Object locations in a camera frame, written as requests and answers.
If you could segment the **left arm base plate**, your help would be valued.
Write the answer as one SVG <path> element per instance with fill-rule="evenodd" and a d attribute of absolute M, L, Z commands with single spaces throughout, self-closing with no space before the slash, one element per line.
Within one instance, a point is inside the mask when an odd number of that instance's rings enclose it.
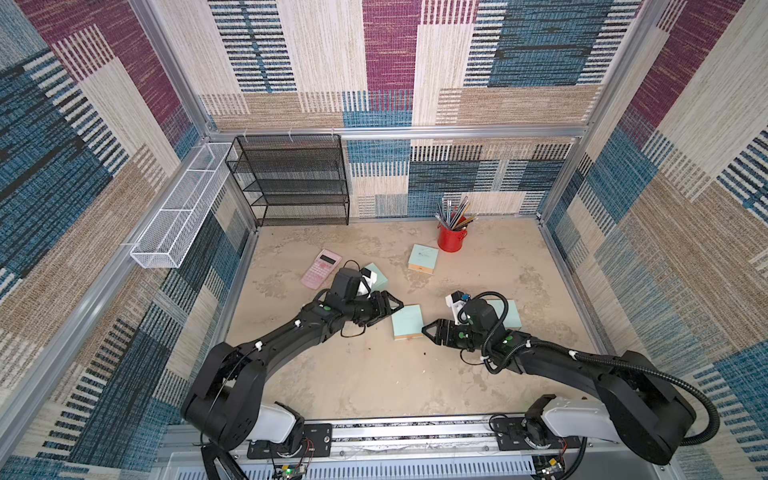
<path fill-rule="evenodd" d="M 295 427 L 282 443 L 267 440 L 250 441 L 246 458 L 249 460 L 325 458 L 330 456 L 332 437 L 331 423 L 303 424 Z"/>

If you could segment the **white mesh wall basket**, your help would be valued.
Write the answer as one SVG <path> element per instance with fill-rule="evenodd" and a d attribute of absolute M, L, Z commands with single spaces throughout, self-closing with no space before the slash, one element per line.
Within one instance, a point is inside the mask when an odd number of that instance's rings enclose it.
<path fill-rule="evenodd" d="M 196 153 L 130 252 L 140 267 L 181 266 L 228 177 L 229 151 L 227 143 L 209 143 Z"/>

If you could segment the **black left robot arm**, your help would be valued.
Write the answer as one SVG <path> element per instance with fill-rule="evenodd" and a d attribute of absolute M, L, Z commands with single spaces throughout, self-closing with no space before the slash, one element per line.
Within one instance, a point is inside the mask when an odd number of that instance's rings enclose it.
<path fill-rule="evenodd" d="M 215 445 L 232 450 L 257 424 L 266 382 L 299 354 L 351 322 L 367 329 L 404 308 L 388 291 L 365 290 L 360 270 L 340 269 L 328 289 L 277 329 L 238 346 L 215 345 L 180 409 L 181 417 Z"/>

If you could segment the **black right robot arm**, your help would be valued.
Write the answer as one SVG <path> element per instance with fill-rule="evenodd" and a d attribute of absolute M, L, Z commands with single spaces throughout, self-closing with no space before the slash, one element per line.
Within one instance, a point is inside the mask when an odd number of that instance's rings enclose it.
<path fill-rule="evenodd" d="M 598 355 L 567 348 L 504 325 L 507 309 L 488 302 L 493 292 L 471 297 L 461 291 L 455 319 L 438 319 L 422 329 L 434 344 L 478 352 L 491 374 L 510 370 L 547 378 L 587 393 L 605 407 L 623 443 L 640 458 L 667 464 L 681 446 L 712 440 L 720 415 L 710 398 L 690 383 L 658 370 L 644 355 Z"/>

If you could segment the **mint drawer jewelry box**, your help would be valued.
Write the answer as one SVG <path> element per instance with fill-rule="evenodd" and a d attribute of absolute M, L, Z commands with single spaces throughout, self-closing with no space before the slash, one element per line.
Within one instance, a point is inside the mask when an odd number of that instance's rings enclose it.
<path fill-rule="evenodd" d="M 502 300 L 492 298 L 488 300 L 487 303 L 493 307 L 498 317 L 502 316 L 504 313 L 504 302 Z M 507 304 L 508 308 L 507 314 L 504 317 L 504 327 L 511 330 L 520 330 L 522 328 L 522 322 L 516 303 L 513 300 L 508 300 Z"/>

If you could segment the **pink calculator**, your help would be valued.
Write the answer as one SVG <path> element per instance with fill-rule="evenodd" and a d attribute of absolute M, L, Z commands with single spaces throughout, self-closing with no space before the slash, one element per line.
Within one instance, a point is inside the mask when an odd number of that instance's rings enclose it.
<path fill-rule="evenodd" d="M 301 283 L 310 289 L 317 290 L 339 265 L 342 257 L 330 250 L 323 249 L 314 259 L 309 269 L 301 279 Z"/>

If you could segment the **pencils bundle in cup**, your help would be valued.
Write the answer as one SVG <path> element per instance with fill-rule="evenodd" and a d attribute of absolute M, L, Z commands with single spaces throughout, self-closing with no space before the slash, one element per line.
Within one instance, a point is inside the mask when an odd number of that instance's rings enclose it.
<path fill-rule="evenodd" d="M 469 213 L 470 198 L 463 196 L 460 200 L 441 200 L 434 217 L 440 226 L 448 231 L 458 232 L 465 230 L 476 218 L 476 214 Z"/>

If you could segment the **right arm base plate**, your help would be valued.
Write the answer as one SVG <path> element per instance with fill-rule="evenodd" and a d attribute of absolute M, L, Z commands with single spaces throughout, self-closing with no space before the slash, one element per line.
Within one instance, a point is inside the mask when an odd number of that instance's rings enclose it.
<path fill-rule="evenodd" d="M 558 437 L 542 420 L 529 420 L 524 416 L 494 414 L 488 419 L 488 426 L 495 436 L 501 451 L 578 450 L 582 439 L 577 436 Z"/>

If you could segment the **red pencil cup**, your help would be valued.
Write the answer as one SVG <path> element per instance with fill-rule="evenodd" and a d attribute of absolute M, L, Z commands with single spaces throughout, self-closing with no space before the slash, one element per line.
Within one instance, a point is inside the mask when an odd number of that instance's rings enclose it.
<path fill-rule="evenodd" d="M 444 252 L 456 253 L 462 249 L 467 234 L 468 232 L 466 229 L 451 230 L 443 225 L 439 225 L 437 239 L 438 247 Z"/>

